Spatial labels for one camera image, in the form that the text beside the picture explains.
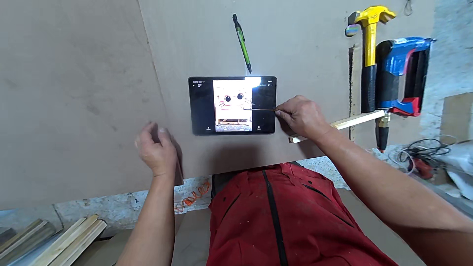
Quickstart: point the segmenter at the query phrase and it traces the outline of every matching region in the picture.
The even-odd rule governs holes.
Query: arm
[[[161,143],[154,143],[151,131],[156,123],[144,128],[135,145],[141,159],[153,171],[153,181],[117,266],[171,265],[174,250],[174,176],[177,155],[168,133],[158,131]]]
[[[332,128],[319,107],[296,96],[276,108],[312,140],[358,198],[428,265],[473,265],[473,222],[440,196],[378,160]]]

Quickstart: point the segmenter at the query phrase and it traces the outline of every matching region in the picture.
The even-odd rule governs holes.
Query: tablet screen
[[[274,133],[275,77],[189,78],[195,135]]]

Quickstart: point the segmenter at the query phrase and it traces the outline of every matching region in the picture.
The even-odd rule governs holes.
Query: nail gun
[[[432,38],[407,37],[383,41],[376,48],[377,77],[375,106],[385,110],[376,120],[377,146],[384,152],[387,145],[391,113],[419,116],[424,96]],[[399,100],[399,80],[404,76],[404,97]]]

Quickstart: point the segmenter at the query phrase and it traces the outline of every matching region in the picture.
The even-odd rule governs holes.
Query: person's left hand
[[[153,177],[166,177],[174,179],[177,162],[177,152],[171,142],[169,133],[163,127],[158,130],[161,143],[155,143],[151,131],[157,130],[156,122],[149,122],[137,136],[135,146],[140,150],[141,159],[153,171]]]

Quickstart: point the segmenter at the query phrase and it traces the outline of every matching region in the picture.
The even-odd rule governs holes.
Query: hand
[[[141,159],[153,171],[153,177],[169,177],[174,179],[177,162],[177,152],[165,128],[158,130],[161,143],[154,143],[151,131],[157,130],[155,122],[149,122],[135,140],[135,146],[140,150]]]
[[[276,110],[276,115],[282,117],[295,133],[313,141],[333,129],[325,121],[320,107],[302,95],[287,100]]]

